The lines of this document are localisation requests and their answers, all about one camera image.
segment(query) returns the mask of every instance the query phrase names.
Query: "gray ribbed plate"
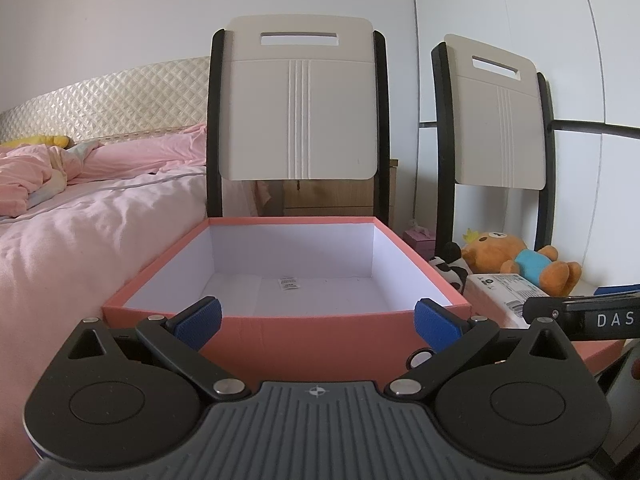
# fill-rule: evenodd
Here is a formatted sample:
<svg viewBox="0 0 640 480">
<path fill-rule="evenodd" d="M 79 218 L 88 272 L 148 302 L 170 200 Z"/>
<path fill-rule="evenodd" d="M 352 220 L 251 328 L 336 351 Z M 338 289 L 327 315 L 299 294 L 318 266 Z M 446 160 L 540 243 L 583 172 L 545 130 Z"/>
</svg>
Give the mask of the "gray ribbed plate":
<svg viewBox="0 0 640 480">
<path fill-rule="evenodd" d="M 198 431 L 155 462 L 84 472 L 41 462 L 29 480 L 604 480 L 583 465 L 523 475 L 453 449 L 417 404 L 387 400 L 373 383 L 264 383 L 217 404 Z"/>
</svg>

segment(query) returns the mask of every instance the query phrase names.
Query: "white label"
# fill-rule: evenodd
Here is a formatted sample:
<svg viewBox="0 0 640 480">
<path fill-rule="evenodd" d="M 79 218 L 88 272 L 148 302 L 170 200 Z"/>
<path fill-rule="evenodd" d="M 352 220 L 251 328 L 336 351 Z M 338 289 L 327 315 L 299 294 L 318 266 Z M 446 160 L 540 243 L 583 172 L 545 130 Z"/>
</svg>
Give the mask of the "white label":
<svg viewBox="0 0 640 480">
<path fill-rule="evenodd" d="M 473 279 L 521 328 L 529 326 L 522 319 L 524 302 L 528 298 L 547 296 L 519 274 L 472 274 L 467 279 Z"/>
<path fill-rule="evenodd" d="M 280 288 L 282 290 L 293 290 L 294 288 L 300 288 L 295 278 L 280 278 Z"/>
</svg>

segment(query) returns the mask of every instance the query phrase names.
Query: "black and white plush toy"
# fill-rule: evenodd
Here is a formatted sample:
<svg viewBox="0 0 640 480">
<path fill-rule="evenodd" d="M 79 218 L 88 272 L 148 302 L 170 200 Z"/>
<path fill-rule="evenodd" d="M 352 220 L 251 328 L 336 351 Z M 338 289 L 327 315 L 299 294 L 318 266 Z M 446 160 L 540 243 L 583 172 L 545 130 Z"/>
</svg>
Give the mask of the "black and white plush toy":
<svg viewBox="0 0 640 480">
<path fill-rule="evenodd" d="M 462 258 L 457 243 L 447 242 L 442 255 L 431 258 L 429 264 L 458 292 L 465 291 L 466 277 L 471 274 L 471 269 Z"/>
</svg>

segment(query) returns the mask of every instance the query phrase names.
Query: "quilted headboard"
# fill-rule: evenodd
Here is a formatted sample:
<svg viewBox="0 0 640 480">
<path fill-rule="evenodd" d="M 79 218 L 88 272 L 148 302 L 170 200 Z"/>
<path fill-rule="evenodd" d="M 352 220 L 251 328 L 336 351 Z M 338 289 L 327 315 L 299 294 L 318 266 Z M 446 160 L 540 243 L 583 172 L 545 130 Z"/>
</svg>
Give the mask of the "quilted headboard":
<svg viewBox="0 0 640 480">
<path fill-rule="evenodd" d="M 39 134 L 78 142 L 175 131 L 206 120 L 208 85 L 209 56 L 95 77 L 0 113 L 0 142 Z"/>
</svg>

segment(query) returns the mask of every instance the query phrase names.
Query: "teddy bear's head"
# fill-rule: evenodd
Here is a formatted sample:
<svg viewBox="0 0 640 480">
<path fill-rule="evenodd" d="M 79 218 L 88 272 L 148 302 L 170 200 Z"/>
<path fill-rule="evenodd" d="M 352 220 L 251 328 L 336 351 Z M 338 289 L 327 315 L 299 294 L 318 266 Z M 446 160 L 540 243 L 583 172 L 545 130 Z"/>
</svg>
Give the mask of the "teddy bear's head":
<svg viewBox="0 0 640 480">
<path fill-rule="evenodd" d="M 526 248 L 525 243 L 517 236 L 482 233 L 462 249 L 462 257 L 474 273 L 494 274 L 500 272 L 500 266 L 504 262 L 514 260 Z"/>
</svg>

